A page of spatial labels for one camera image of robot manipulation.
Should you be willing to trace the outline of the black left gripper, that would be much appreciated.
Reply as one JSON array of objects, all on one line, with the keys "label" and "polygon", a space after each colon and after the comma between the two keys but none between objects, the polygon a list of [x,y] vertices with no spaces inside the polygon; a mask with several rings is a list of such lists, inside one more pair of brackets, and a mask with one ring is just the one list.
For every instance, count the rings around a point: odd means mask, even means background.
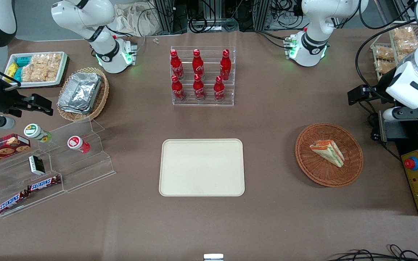
[{"label": "black left gripper", "polygon": [[358,102],[370,102],[380,100],[382,104],[388,102],[388,95],[384,94],[385,88],[379,86],[360,85],[347,93],[347,103],[352,106]]}]

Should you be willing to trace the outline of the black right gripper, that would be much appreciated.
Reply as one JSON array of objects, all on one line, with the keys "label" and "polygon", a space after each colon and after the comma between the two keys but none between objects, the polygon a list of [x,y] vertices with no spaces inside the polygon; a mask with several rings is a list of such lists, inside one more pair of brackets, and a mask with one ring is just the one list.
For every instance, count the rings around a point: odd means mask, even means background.
[{"label": "black right gripper", "polygon": [[53,115],[52,102],[38,94],[23,96],[18,85],[0,84],[0,113],[21,117],[21,111],[38,111]]}]

